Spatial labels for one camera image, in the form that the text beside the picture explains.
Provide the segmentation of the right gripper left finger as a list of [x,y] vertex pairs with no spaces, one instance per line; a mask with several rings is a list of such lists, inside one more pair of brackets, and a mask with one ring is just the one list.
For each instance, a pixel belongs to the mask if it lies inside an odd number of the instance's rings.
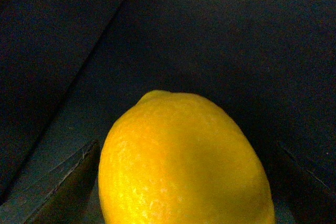
[[98,173],[100,145],[92,141],[60,164],[65,174],[55,176],[42,203],[25,223],[81,223]]

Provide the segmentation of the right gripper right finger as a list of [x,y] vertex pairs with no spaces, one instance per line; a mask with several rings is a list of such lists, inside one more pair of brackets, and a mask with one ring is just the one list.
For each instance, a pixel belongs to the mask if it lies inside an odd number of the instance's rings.
[[297,223],[335,223],[335,164],[330,168],[276,143],[278,165]]

